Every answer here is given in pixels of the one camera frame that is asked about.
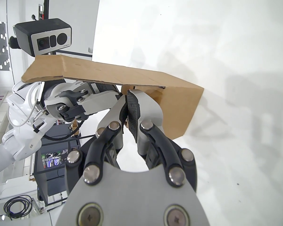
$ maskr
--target depth camera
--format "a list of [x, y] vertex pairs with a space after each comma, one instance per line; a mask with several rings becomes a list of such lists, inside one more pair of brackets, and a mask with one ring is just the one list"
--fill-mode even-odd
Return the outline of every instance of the depth camera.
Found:
[[71, 26], [60, 19], [18, 23], [14, 31], [19, 47], [33, 57], [71, 45]]

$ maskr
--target screw head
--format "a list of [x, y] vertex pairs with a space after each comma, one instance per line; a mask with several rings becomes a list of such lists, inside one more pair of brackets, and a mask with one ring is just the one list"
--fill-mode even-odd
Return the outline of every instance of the screw head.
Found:
[[153, 123], [149, 119], [145, 119], [141, 122], [141, 127], [145, 130], [150, 130], [153, 127]]
[[78, 214], [79, 226], [98, 226], [102, 225], [103, 211], [96, 203], [89, 203], [82, 207]]
[[62, 110], [62, 109], [64, 109], [66, 107], [66, 105], [61, 105], [59, 108], [58, 108], [58, 110]]
[[80, 158], [80, 152], [77, 150], [71, 151], [67, 156], [67, 161], [71, 164], [77, 162]]
[[186, 174], [182, 168], [176, 166], [169, 170], [169, 178], [173, 184], [182, 186], [185, 183]]
[[100, 169], [96, 165], [90, 165], [83, 172], [84, 182], [87, 184], [94, 183], [100, 176]]
[[193, 153], [191, 152], [191, 150], [189, 150], [187, 148], [184, 148], [184, 149], [181, 150], [181, 156], [187, 162], [191, 162], [194, 159]]
[[120, 124], [118, 121], [112, 121], [111, 123], [109, 123], [108, 128], [115, 131], [120, 128]]
[[100, 127], [97, 131], [96, 131], [96, 136], [97, 137], [99, 137], [101, 134], [102, 134], [102, 132], [105, 130], [105, 127]]
[[188, 226], [188, 214], [181, 206], [171, 205], [165, 210], [164, 224], [165, 226]]

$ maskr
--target cardboard box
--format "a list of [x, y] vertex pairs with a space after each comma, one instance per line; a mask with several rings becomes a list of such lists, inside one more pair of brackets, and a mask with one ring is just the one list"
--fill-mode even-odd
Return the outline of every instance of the cardboard box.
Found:
[[182, 136], [194, 115], [203, 88], [172, 75], [143, 69], [93, 62], [63, 55], [40, 55], [22, 76], [22, 81], [62, 78], [122, 85], [140, 89], [152, 97], [163, 111], [163, 129], [170, 139]]

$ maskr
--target black bracket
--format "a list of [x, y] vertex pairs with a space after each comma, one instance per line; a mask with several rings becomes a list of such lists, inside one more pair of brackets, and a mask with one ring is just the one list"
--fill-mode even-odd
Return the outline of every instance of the black bracket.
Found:
[[163, 164], [167, 182], [173, 186], [178, 187], [169, 179], [169, 170], [175, 166], [181, 167], [188, 182], [193, 190], [197, 188], [197, 170], [195, 159], [187, 162], [182, 158], [182, 148], [174, 141], [170, 140], [165, 134], [155, 125], [150, 130], [145, 130], [141, 126], [140, 130], [144, 133], [149, 141], [149, 148], [146, 156], [142, 156], [149, 169], [152, 169], [160, 164]]

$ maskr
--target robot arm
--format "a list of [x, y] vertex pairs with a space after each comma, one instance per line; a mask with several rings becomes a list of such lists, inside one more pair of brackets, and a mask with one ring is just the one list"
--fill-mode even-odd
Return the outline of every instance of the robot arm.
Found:
[[[149, 171], [118, 167], [127, 117]], [[96, 136], [67, 157], [69, 195], [56, 226], [209, 226], [195, 194], [194, 155], [165, 136], [162, 119], [159, 105], [142, 91], [130, 90], [117, 101], [98, 124]]]
[[39, 150], [41, 138], [56, 120], [86, 120], [91, 114], [113, 107], [120, 97], [114, 85], [82, 81], [20, 82], [12, 91], [7, 102], [8, 117], [14, 128], [3, 136], [0, 144], [0, 171]]

